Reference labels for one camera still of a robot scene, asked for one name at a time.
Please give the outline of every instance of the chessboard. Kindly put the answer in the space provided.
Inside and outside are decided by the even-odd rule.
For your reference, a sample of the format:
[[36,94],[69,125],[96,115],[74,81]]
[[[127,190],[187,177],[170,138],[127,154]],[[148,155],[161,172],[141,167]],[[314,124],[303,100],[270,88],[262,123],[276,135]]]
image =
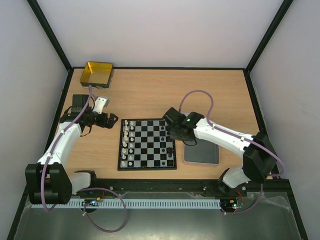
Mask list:
[[175,141],[163,119],[122,119],[118,171],[177,169]]

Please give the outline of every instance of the robotic arm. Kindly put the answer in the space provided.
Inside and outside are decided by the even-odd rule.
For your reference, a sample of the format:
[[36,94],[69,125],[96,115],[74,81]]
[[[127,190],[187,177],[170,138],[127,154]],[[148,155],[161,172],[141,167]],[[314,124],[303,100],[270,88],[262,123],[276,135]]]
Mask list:
[[271,155],[256,145],[244,141],[244,139],[249,139],[276,154],[269,138],[261,132],[254,136],[233,131],[210,121],[211,126],[203,115],[191,112],[186,116],[173,107],[165,113],[163,119],[170,128],[172,139],[181,141],[194,141],[196,138],[207,140],[230,150],[243,159],[242,165],[228,168],[220,176],[219,189],[225,194],[245,182],[264,183],[276,164],[276,159]]
[[113,113],[108,117],[107,113],[102,112],[103,108],[108,106],[110,100],[107,97],[100,96],[94,100],[94,107],[88,106],[80,118],[65,131],[64,129],[83,110],[88,97],[89,95],[85,94],[74,94],[72,96],[72,106],[60,118],[58,131],[51,145],[37,164],[29,164],[26,167],[25,178],[32,204],[42,203],[41,175],[48,157],[50,157],[50,160],[46,169],[47,177],[44,180],[44,197],[47,204],[67,204],[72,194],[95,184],[97,178],[94,171],[79,171],[70,177],[65,171],[70,152],[77,139],[82,137],[85,127],[89,127],[90,133],[93,125],[111,129],[118,121],[118,117]]

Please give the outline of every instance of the white wall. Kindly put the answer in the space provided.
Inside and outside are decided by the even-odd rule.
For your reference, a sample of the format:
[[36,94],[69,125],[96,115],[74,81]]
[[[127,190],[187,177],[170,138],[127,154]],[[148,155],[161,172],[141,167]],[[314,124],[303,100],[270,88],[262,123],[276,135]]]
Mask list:
[[38,0],[72,66],[245,68],[283,0]]
[[26,0],[0,8],[0,239],[42,155],[67,71]]
[[294,1],[251,73],[309,239],[320,236],[319,9]]

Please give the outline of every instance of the light wood surface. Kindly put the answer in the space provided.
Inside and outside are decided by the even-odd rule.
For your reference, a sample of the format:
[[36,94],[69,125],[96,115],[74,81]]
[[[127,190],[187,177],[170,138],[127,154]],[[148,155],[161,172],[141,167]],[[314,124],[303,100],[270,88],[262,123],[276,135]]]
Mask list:
[[[80,84],[82,72],[74,70],[63,111],[71,106],[73,94],[88,94]],[[117,170],[120,119],[161,118],[170,107],[178,109],[181,99],[192,90],[205,90],[213,96],[212,121],[243,133],[258,132],[241,70],[116,69],[111,88],[94,89],[93,93],[110,98],[103,111],[114,113],[119,121],[112,129],[93,126],[89,135],[79,138],[69,156],[67,173],[94,170],[98,178],[105,179],[217,179],[226,168],[238,166],[242,160],[222,147],[216,167],[184,164],[183,143],[176,141],[177,170]],[[209,107],[208,96],[193,93],[182,110],[206,115]]]

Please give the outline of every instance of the white linear rail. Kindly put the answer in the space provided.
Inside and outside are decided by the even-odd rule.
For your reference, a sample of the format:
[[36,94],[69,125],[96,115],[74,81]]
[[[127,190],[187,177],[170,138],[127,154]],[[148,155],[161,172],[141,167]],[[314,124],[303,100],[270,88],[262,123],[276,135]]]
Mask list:
[[[124,199],[128,209],[220,209],[220,200],[215,199]],[[68,204],[57,204],[58,209],[78,209],[83,207],[84,199],[73,198]],[[122,209],[121,201],[117,199],[104,199],[103,202],[93,203],[87,208]],[[33,204],[32,208],[42,208],[42,204]]]

